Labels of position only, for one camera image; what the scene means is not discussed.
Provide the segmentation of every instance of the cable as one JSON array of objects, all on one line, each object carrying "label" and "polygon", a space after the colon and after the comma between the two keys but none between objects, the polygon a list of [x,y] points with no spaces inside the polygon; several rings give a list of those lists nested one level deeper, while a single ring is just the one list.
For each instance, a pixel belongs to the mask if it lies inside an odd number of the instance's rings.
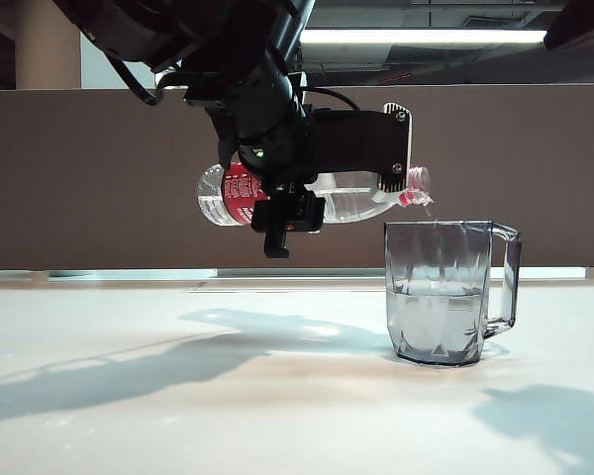
[{"label": "cable", "polygon": [[154,94],[151,94],[141,85],[124,62],[116,57],[109,56],[108,54],[106,54],[106,57],[108,58],[108,61],[110,61],[112,67],[114,67],[115,71],[117,71],[117,74],[119,74],[119,77],[123,79],[123,82],[126,83],[130,90],[134,92],[139,99],[149,106],[155,106],[162,100],[162,89],[156,88]]},{"label": "cable", "polygon": [[355,111],[360,111],[360,107],[356,105],[354,101],[352,101],[348,96],[344,96],[343,94],[337,91],[331,91],[330,89],[324,89],[323,87],[311,87],[311,86],[304,86],[299,88],[300,92],[314,92],[316,94],[325,94],[327,96],[336,97],[344,101],[350,107],[352,107]]}]

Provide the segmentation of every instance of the plastic water bottle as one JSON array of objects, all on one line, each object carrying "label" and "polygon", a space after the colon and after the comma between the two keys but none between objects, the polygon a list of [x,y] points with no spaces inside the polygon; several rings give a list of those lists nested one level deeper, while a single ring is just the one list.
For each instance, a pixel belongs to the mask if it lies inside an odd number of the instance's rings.
[{"label": "plastic water bottle", "polygon": [[[412,167],[407,189],[384,193],[378,189],[377,174],[369,171],[320,173],[306,188],[326,200],[324,223],[353,223],[367,220],[392,206],[428,205],[430,175],[425,167]],[[220,165],[207,168],[198,182],[198,205],[205,217],[219,226],[250,224],[257,200],[268,199],[261,183],[241,163],[225,171]]]}]

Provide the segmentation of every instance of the ceiling light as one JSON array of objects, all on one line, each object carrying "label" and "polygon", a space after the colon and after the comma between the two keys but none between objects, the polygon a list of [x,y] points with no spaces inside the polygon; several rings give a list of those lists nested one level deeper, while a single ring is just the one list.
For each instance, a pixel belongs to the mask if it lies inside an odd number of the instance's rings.
[{"label": "ceiling light", "polygon": [[537,44],[541,30],[304,30],[303,45]]}]

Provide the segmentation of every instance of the white table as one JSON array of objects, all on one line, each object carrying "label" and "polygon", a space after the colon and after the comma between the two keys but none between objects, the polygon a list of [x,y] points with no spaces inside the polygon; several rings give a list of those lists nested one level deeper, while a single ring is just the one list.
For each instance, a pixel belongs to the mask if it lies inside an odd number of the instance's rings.
[{"label": "white table", "polygon": [[382,285],[0,273],[0,475],[594,475],[594,280],[460,369],[393,357]]}]

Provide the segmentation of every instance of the glass pitcher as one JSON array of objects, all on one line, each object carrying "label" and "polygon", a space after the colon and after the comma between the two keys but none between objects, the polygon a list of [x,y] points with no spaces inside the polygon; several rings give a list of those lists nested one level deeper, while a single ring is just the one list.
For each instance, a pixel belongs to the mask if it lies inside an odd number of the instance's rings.
[{"label": "glass pitcher", "polygon": [[[506,241],[502,303],[488,315],[492,238]],[[515,324],[519,232],[491,221],[386,223],[387,328],[401,358],[461,366]]]}]

